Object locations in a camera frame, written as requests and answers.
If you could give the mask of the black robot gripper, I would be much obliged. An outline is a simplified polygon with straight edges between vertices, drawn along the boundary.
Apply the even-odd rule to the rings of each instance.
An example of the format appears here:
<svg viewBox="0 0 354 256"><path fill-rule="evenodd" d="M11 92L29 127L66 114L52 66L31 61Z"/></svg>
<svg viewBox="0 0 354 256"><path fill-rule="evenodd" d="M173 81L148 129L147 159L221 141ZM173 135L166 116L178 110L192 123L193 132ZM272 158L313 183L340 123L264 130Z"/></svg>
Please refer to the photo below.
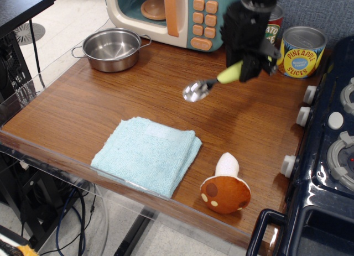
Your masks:
<svg viewBox="0 0 354 256"><path fill-rule="evenodd" d="M243 61L240 82L258 77L263 69L270 76L278 69L280 51L265 35L274 7L275 3L237 1L231 3L223 15L221 38L226 48L226 66Z"/></svg>

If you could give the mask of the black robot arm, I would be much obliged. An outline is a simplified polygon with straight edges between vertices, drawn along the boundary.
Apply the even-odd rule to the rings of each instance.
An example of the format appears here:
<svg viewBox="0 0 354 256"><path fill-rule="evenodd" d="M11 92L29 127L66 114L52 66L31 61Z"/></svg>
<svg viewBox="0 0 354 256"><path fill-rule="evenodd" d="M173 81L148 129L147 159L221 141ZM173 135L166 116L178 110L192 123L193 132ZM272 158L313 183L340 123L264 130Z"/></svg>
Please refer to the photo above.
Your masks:
<svg viewBox="0 0 354 256"><path fill-rule="evenodd" d="M266 38L266 28L277 0L238 0L223 15L221 38L226 48L226 66L242 63L239 81L257 77L263 70L277 70L280 51Z"/></svg>

